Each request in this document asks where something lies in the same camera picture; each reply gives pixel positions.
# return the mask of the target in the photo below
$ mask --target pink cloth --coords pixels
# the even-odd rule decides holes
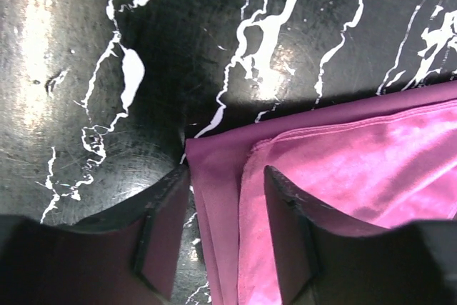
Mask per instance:
[[[241,182],[240,304],[282,304],[261,187],[267,165],[332,207],[377,226],[452,219],[457,212],[457,101],[290,130],[257,143]]]
[[[240,251],[240,242],[243,243],[248,241],[246,240],[248,237],[244,235],[240,237],[239,234],[240,230],[243,233],[243,230],[248,229],[248,227],[243,225],[248,222],[246,217],[246,209],[248,207],[239,209],[238,204],[240,204],[240,201],[244,204],[250,197],[249,192],[245,193],[243,191],[243,195],[240,199],[241,178],[243,176],[243,168],[245,167],[246,160],[251,154],[251,149],[257,142],[274,138],[289,130],[317,126],[332,126],[354,121],[363,121],[373,117],[390,116],[420,106],[444,103],[451,99],[457,99],[457,82],[429,86],[422,89],[413,89],[397,94],[389,94],[318,109],[261,122],[259,124],[246,126],[203,139],[189,139],[187,141],[186,154],[189,160],[192,184],[194,185],[195,190],[201,240],[205,254],[213,304],[255,304],[246,303],[246,301],[248,301],[249,297],[253,294],[256,294],[256,296],[265,295],[261,289],[260,292],[257,292],[255,288],[252,289],[252,287],[249,287],[248,284],[243,281],[243,278],[249,279],[251,276],[255,277],[255,275],[258,275],[258,271],[255,268],[254,270],[240,270],[241,278],[240,284],[238,285],[238,258],[241,264],[243,264],[243,256],[250,256],[250,254],[243,255],[244,248],[241,248],[242,252],[238,255]],[[345,146],[345,143],[346,142],[338,136],[332,144],[328,144],[332,149],[340,149],[342,146]],[[287,176],[290,176],[287,171],[283,170],[282,172]],[[243,181],[246,181],[247,175],[248,174],[245,174]],[[423,175],[421,174],[421,170],[418,170],[416,176],[421,175]],[[256,188],[263,191],[263,182],[258,184]],[[261,218],[264,214],[259,212],[258,215],[259,218]],[[375,220],[381,220],[380,216],[374,215],[373,218]],[[262,258],[262,260],[259,260],[259,257],[259,254],[249,257],[252,258],[252,261],[256,261],[256,263],[253,264],[254,267],[256,264],[259,265],[259,262],[262,264],[265,261],[272,260],[271,258]]]

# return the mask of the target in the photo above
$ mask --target black marble surface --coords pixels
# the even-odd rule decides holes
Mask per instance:
[[[0,212],[72,224],[184,139],[457,74],[457,0],[0,0]],[[193,199],[174,304],[211,302]]]

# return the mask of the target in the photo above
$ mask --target scratched surface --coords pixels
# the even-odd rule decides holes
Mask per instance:
[[[457,0],[0,0],[0,212],[74,223],[185,137],[457,74]],[[174,304],[211,303],[194,200]]]

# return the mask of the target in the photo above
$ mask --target black countertop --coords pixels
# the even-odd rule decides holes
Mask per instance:
[[[0,213],[50,225],[153,184],[186,137],[457,74],[457,0],[0,0],[0,15]],[[186,218],[173,303],[206,304],[193,199]]]

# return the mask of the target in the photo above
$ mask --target magenta fabric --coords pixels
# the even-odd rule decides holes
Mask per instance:
[[[243,168],[254,145],[289,130],[390,116],[421,106],[442,104],[452,99],[457,99],[455,81],[273,119],[217,136],[189,139],[186,154],[195,190],[213,304],[248,304],[242,302],[245,300],[238,302],[239,232],[243,227],[242,223],[246,222],[246,214],[240,211],[238,205],[241,200]],[[337,149],[344,144],[344,141],[337,139],[333,147]],[[263,182],[258,188],[263,191]],[[245,294],[248,298],[250,291],[245,290],[244,285],[245,283],[240,285],[240,294]]]
[[[391,228],[457,212],[457,101],[348,124],[286,131],[257,143],[241,182],[238,301],[281,304],[263,169],[362,221]]]

